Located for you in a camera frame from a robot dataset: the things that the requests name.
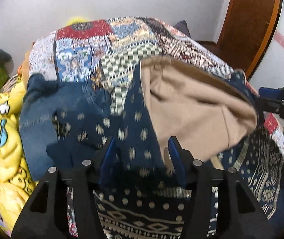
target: door frame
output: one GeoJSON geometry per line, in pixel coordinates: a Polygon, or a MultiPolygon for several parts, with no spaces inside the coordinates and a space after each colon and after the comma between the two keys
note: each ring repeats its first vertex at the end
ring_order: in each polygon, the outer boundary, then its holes
{"type": "MultiPolygon", "coordinates": [[[[257,69],[259,63],[261,62],[261,60],[263,59],[263,57],[266,53],[267,48],[269,47],[270,42],[272,41],[272,38],[273,38],[274,32],[275,32],[276,27],[277,27],[277,23],[278,23],[278,20],[279,20],[279,17],[280,17],[282,4],[283,4],[283,0],[275,0],[275,2],[274,2],[272,16],[271,16],[271,19],[269,21],[269,25],[268,25],[268,28],[266,30],[265,36],[262,40],[262,43],[261,43],[253,61],[252,61],[252,63],[250,64],[250,66],[248,67],[248,69],[246,71],[246,76],[247,76],[248,80],[250,79],[250,77],[252,77],[253,73],[257,69]]],[[[221,34],[220,34],[219,39],[218,39],[217,44],[216,44],[217,48],[221,45],[221,42],[224,38],[226,28],[227,28],[227,24],[230,20],[230,15],[231,15],[231,12],[232,12],[233,5],[234,5],[234,0],[229,0],[229,7],[228,7],[227,12],[226,12],[224,24],[223,24],[221,34]]]]}

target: yellow plush toy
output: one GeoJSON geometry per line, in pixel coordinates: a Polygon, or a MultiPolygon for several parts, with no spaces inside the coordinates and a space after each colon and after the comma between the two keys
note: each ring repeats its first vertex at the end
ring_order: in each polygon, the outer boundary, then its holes
{"type": "Polygon", "coordinates": [[[21,81],[10,93],[0,94],[0,213],[10,231],[36,186],[18,132],[24,95],[21,81]]]}

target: patterned blanket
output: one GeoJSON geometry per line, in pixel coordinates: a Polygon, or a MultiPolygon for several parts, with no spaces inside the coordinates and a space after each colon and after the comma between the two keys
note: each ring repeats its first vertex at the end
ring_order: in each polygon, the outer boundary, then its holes
{"type": "MultiPolygon", "coordinates": [[[[159,54],[172,56],[224,79],[233,72],[224,61],[161,20],[122,17],[74,24],[39,39],[30,54],[30,75],[41,73],[46,80],[66,82],[82,82],[89,78],[97,87],[111,93],[111,112],[120,115],[135,64],[159,54]]],[[[220,153],[219,160],[224,168],[234,166],[240,172],[267,218],[274,227],[281,227],[284,224],[284,135],[273,114],[266,114],[265,118],[264,127],[256,129],[233,149],[220,153]]],[[[174,199],[172,204],[177,204],[177,199],[185,200],[191,192],[177,188],[153,193],[164,201],[174,199]]],[[[67,195],[70,233],[77,235],[71,188],[67,195]]],[[[129,195],[127,191],[123,191],[123,197],[125,195],[129,195]]],[[[218,188],[212,188],[208,236],[216,232],[217,200],[218,188]]],[[[183,203],[178,204],[180,214],[176,220],[170,221],[163,216],[152,222],[151,216],[125,209],[123,205],[127,202],[122,199],[121,208],[113,204],[117,199],[112,192],[97,193],[96,202],[108,238],[179,238],[184,223],[183,203]]],[[[153,204],[149,203],[150,209],[154,208],[153,204]]]]}

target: checkered pattern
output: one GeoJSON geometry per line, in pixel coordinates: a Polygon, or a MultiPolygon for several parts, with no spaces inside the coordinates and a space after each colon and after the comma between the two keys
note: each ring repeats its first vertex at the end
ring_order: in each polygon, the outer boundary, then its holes
{"type": "Polygon", "coordinates": [[[111,98],[111,115],[121,115],[124,109],[124,103],[128,89],[126,87],[114,87],[111,98]]]}
{"type": "Polygon", "coordinates": [[[105,79],[108,79],[123,73],[125,70],[133,69],[135,64],[142,58],[161,54],[162,49],[157,44],[137,44],[111,55],[105,55],[99,65],[105,79]]]}

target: dark pillow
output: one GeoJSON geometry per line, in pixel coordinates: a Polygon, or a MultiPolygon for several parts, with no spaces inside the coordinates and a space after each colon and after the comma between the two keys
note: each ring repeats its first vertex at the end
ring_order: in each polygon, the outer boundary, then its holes
{"type": "Polygon", "coordinates": [[[178,29],[180,32],[184,33],[186,36],[191,38],[191,34],[189,33],[189,29],[187,27],[187,23],[185,20],[180,21],[177,23],[174,28],[178,29]]]}

